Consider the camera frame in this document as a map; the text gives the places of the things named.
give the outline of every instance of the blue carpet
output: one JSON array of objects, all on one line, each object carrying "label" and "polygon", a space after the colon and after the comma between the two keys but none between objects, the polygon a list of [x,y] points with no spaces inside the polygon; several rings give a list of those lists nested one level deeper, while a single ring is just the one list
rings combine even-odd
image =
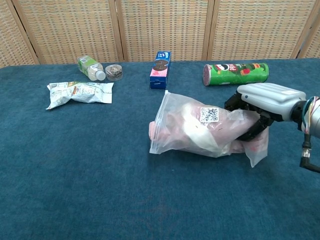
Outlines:
[{"label": "blue carpet", "polygon": [[[255,62],[268,82],[320,95],[320,59]],[[237,86],[204,86],[207,63],[172,62],[167,89],[223,107]],[[320,174],[299,167],[295,123],[272,125],[255,168],[245,154],[149,154],[164,90],[150,89],[152,62],[121,65],[112,104],[53,110],[48,83],[88,81],[76,65],[0,69],[1,239],[319,239]]]}]

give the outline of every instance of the plastic bag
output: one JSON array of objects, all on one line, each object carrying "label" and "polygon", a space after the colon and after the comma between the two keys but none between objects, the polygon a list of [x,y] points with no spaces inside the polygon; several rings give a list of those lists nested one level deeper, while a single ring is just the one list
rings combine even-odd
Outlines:
[{"label": "plastic bag", "polygon": [[254,167],[268,154],[269,129],[251,141],[237,140],[260,118],[254,111],[232,112],[165,91],[149,124],[150,153],[181,150],[217,158],[245,153]]},{"label": "plastic bag", "polygon": [[50,83],[47,85],[50,90],[50,105],[46,109],[56,108],[71,99],[82,103],[111,104],[113,85],[79,81]]}]

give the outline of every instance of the qr code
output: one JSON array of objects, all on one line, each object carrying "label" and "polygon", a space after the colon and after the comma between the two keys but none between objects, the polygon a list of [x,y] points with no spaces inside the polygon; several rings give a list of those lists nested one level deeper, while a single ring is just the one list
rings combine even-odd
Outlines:
[{"label": "qr code", "polygon": [[200,122],[214,123],[219,121],[219,108],[202,107],[200,112]]}]

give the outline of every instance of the tin can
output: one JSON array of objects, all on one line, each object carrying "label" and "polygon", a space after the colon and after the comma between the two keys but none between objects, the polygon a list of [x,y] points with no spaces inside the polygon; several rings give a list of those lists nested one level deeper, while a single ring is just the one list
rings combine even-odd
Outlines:
[{"label": "tin can", "polygon": [[222,84],[263,83],[269,75],[266,63],[206,64],[203,69],[205,86]]}]

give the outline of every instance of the water bottle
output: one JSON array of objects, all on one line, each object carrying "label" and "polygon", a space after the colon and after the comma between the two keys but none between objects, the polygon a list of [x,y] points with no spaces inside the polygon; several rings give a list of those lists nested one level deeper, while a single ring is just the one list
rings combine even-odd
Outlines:
[{"label": "water bottle", "polygon": [[78,57],[77,61],[79,70],[84,73],[91,81],[105,80],[106,74],[101,63],[97,62],[88,55]]}]

